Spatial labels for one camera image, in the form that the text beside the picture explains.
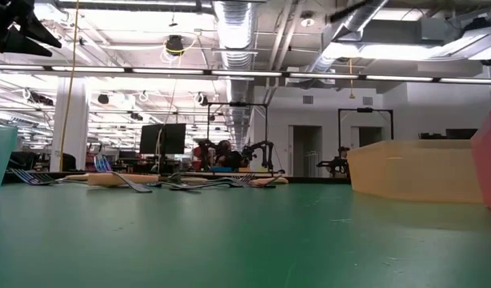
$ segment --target metal frame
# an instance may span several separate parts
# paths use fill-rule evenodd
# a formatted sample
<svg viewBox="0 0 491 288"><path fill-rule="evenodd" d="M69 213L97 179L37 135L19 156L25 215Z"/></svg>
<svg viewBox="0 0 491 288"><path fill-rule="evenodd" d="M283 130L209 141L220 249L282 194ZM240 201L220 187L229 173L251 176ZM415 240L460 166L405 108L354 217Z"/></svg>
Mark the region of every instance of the metal frame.
<svg viewBox="0 0 491 288"><path fill-rule="evenodd" d="M338 109L338 148L341 147L341 112L342 111L356 111L358 113L373 113L373 112L388 112L389 113L389 124L391 126L391 140L395 139L395 130L393 124L393 110L391 109L373 109L373 108L340 108Z"/></svg>

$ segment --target white pillar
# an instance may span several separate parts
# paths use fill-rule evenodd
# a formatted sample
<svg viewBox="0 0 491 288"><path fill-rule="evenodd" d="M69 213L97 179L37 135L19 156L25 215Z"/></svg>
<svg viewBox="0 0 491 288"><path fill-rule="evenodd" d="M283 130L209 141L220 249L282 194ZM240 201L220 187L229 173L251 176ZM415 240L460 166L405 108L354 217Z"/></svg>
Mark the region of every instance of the white pillar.
<svg viewBox="0 0 491 288"><path fill-rule="evenodd" d="M69 89L70 79L59 78L57 100L55 102L54 140L52 142L50 160L50 171L52 172L60 170L62 127L68 104ZM86 80L84 78L74 78L63 151L65 154L71 154L77 159L78 170L84 170L86 167L87 121L90 100L91 93L86 86Z"/></svg>

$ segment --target person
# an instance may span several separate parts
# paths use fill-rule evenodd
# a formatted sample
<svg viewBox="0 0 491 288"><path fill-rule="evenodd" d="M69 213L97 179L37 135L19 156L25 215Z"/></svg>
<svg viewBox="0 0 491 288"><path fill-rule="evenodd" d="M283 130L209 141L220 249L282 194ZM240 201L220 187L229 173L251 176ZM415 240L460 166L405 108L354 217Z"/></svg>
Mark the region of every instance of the person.
<svg viewBox="0 0 491 288"><path fill-rule="evenodd" d="M220 141L215 152L215 166L217 167L228 167L232 170L238 170L238 168L249 165L249 161L243 158L239 152L232 151L231 143L227 140Z"/></svg>

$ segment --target doorway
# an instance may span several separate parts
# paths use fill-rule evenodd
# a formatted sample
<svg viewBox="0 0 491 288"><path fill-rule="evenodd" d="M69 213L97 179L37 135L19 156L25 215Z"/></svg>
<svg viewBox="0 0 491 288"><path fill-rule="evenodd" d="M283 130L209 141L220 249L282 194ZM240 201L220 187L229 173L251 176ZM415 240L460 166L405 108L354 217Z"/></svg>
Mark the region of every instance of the doorway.
<svg viewBox="0 0 491 288"><path fill-rule="evenodd" d="M294 177L320 177L317 164L322 153L321 126L290 126L289 173Z"/></svg>
<svg viewBox="0 0 491 288"><path fill-rule="evenodd" d="M360 148L383 140L382 127L352 127L352 147Z"/></svg>

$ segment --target door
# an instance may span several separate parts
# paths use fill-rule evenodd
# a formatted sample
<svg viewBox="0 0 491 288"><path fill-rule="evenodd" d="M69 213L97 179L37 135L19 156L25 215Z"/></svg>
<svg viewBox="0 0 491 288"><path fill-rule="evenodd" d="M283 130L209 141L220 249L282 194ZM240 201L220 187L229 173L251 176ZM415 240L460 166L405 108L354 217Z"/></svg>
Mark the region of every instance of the door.
<svg viewBox="0 0 491 288"><path fill-rule="evenodd" d="M364 147L382 141L381 127L359 127L359 146Z"/></svg>

